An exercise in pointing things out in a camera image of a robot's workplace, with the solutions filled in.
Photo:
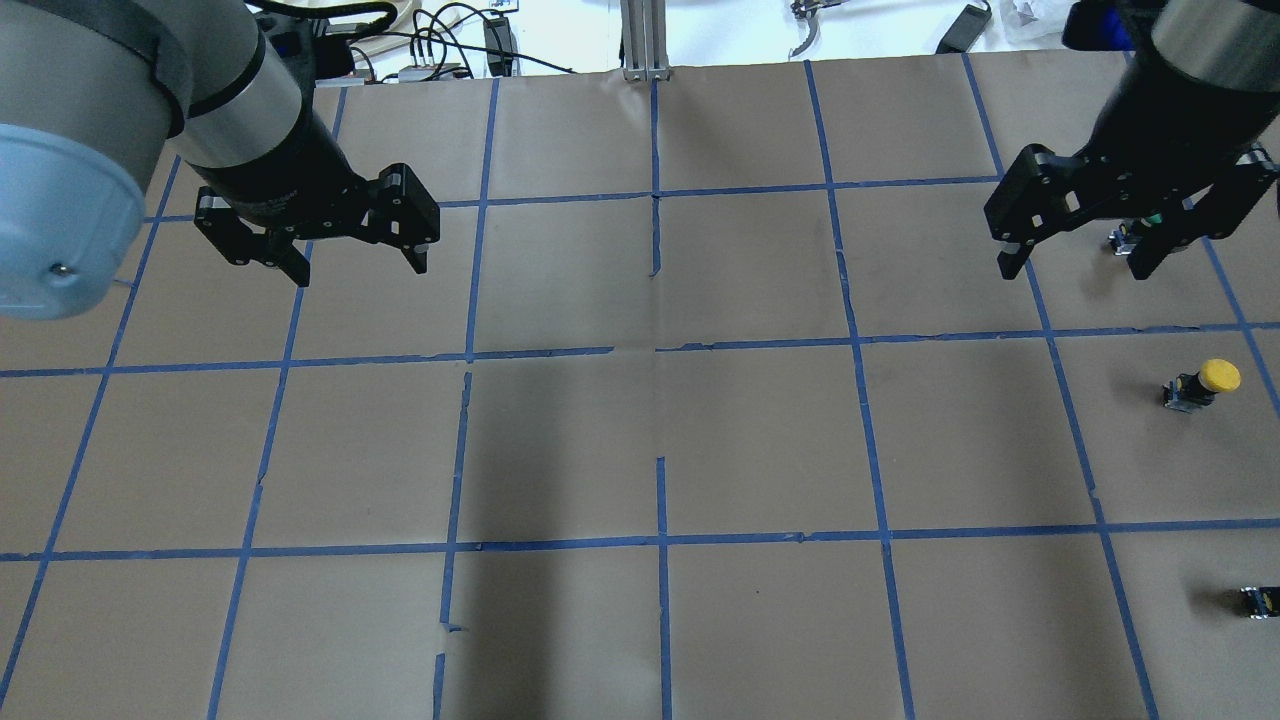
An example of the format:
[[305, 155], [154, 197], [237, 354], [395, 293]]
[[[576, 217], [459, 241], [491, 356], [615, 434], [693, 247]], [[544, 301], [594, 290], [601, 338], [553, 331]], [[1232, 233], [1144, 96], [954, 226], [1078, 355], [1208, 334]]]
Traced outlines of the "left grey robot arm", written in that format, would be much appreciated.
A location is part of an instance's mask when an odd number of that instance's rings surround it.
[[307, 287], [300, 242], [352, 238], [428, 270], [440, 209], [396, 163], [358, 174], [314, 109], [388, 1], [5, 1], [3, 314], [78, 316], [111, 288], [160, 154], [204, 182], [197, 231], [229, 264]]

